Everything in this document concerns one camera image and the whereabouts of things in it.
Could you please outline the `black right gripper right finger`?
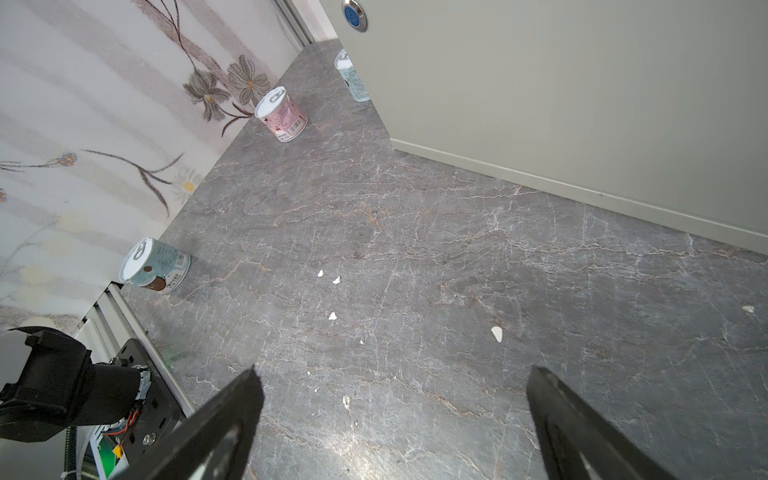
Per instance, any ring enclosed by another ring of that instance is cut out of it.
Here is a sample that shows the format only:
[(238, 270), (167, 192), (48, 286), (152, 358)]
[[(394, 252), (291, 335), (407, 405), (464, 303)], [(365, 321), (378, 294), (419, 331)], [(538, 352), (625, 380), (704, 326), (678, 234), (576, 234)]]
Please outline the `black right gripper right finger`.
[(551, 370), (531, 368), (526, 398), (550, 479), (671, 479)]

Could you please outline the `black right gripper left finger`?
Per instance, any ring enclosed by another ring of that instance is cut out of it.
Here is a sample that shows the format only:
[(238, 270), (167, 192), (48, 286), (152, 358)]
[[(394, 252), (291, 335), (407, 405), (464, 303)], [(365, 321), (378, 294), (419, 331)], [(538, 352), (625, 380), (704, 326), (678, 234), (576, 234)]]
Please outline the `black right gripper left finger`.
[(119, 479), (241, 479), (265, 401), (253, 368), (117, 475)]

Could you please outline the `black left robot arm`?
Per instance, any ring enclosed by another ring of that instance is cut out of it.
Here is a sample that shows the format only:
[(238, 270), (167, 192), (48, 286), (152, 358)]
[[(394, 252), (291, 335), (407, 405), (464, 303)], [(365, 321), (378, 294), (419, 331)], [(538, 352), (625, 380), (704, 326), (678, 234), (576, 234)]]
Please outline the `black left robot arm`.
[(49, 327), (1, 332), (1, 437), (45, 442), (68, 427), (111, 425), (147, 398), (143, 365), (95, 363), (74, 337)]

